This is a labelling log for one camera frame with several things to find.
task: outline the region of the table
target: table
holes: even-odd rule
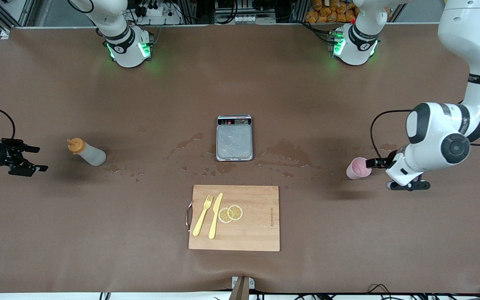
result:
[[[351,67],[300,26],[165,28],[152,62],[133,69],[93,29],[12,30],[0,108],[41,148],[27,158],[50,168],[0,167],[0,292],[215,290],[236,275],[265,292],[480,292],[480,148],[426,173],[427,191],[389,191],[381,170],[345,177],[352,158],[373,157],[376,114],[463,98],[467,66],[436,30],[389,25]],[[216,162],[215,118],[244,113],[255,159]],[[406,143],[405,117],[379,119],[382,154]],[[73,137],[107,162],[72,155]],[[282,250],[188,250],[194,184],[278,185]]]

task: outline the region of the plastic cup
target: plastic cup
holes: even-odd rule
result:
[[[366,159],[358,157],[351,161],[345,171],[350,179],[361,179],[372,173],[372,169],[366,167]]]

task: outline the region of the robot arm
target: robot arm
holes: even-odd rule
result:
[[[101,31],[107,41],[110,56],[120,66],[136,67],[151,58],[152,35],[135,25],[129,25],[123,13],[127,0],[68,0]]]
[[[438,36],[469,65],[465,97],[460,104],[421,103],[410,112],[410,144],[387,162],[386,173],[400,186],[426,171],[461,163],[470,153],[470,143],[480,138],[480,1],[449,0]]]
[[[353,0],[360,14],[354,24],[336,29],[343,32],[345,42],[335,51],[335,56],[353,66],[365,63],[373,55],[379,33],[388,20],[385,7],[408,2],[411,0]]]

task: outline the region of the snack package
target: snack package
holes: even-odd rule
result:
[[[310,4],[312,4],[312,8],[315,10],[315,11],[319,11],[320,9],[322,9],[323,7],[323,1],[322,0],[312,0],[310,2]]]
[[[320,9],[320,12],[319,12],[320,17],[327,17],[331,13],[332,13],[331,8],[326,7],[326,6],[322,7],[322,9]]]
[[[345,21],[346,22],[351,22],[354,19],[356,19],[356,18],[355,18],[355,14],[353,13],[353,10],[345,12]]]
[[[317,11],[309,11],[307,12],[307,16],[305,17],[305,22],[307,23],[316,23],[318,20],[318,12]]]
[[[327,22],[333,23],[336,21],[337,21],[337,13],[333,11],[330,15],[327,16]]]
[[[345,14],[339,13],[339,14],[337,15],[337,22],[343,22],[343,23],[345,23]]]
[[[337,13],[345,13],[346,10],[347,10],[347,3],[341,2],[341,6],[337,8]]]

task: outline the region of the wooden plank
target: wooden plank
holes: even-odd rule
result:
[[[207,211],[197,237],[190,234],[189,249],[279,251],[279,187],[248,185],[194,185],[192,195],[192,226],[195,226],[203,210],[208,194],[215,197],[223,193],[220,209],[239,205],[244,215],[238,221],[224,224],[217,221],[216,237],[208,238],[208,230],[214,216],[212,207]]]

